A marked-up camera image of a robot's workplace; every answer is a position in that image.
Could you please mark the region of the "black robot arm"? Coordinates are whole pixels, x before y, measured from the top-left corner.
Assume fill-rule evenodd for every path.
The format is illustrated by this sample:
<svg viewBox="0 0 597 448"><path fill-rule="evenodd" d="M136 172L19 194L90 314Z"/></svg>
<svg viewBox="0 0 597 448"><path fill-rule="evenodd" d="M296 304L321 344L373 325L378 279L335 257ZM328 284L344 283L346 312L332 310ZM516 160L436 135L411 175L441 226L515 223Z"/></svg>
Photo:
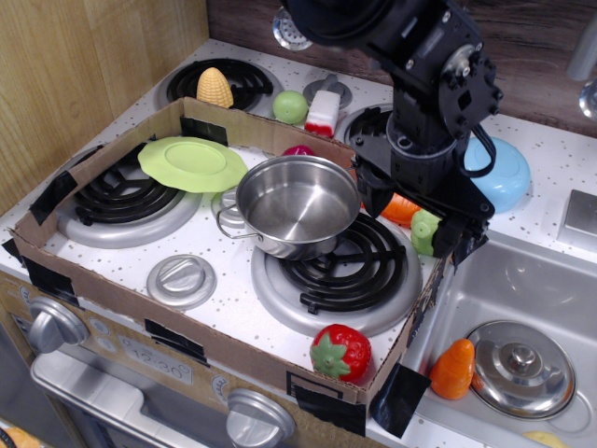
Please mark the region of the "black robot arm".
<svg viewBox="0 0 597 448"><path fill-rule="evenodd" d="M377 217L400 195L439 218L435 257L463 260L480 248L494 208L474 181L493 165L469 170L465 152L476 137L495 156L482 122L503 94L472 18L453 1L286 1L284 9L307 40L360 50L393 80L385 132L350 140L367 212Z"/></svg>

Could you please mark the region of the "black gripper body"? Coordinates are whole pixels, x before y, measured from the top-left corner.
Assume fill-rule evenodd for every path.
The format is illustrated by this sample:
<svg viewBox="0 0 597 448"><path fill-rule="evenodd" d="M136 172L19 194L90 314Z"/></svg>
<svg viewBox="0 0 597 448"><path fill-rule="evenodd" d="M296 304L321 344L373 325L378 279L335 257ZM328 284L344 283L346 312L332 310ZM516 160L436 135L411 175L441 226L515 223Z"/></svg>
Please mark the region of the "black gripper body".
<svg viewBox="0 0 597 448"><path fill-rule="evenodd" d="M495 147L481 126L474 126L473 134L489 155L489 161L478 170L465 168L467 133L459 139L450 137L437 147L426 147L411 142L398 130L379 137L352 137L354 168L373 165L382 170L394 181L395 193L438 217L459 215L486 222L493 217L494 208L472 179L493 169Z"/></svg>

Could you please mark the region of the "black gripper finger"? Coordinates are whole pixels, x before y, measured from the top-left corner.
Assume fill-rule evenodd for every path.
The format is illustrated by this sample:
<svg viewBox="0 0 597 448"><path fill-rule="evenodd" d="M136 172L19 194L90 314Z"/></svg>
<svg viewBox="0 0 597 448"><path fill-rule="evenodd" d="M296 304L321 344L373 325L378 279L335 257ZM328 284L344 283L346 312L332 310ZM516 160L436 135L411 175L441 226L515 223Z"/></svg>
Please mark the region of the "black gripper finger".
<svg viewBox="0 0 597 448"><path fill-rule="evenodd" d="M433 256L446 258L467 258L488 242L486 230L475 220L453 215L444 217L438 223L433 236Z"/></svg>
<svg viewBox="0 0 597 448"><path fill-rule="evenodd" d="M357 189L366 212L373 218L378 217L395 194L394 181L373 165L358 165L355 172Z"/></svg>

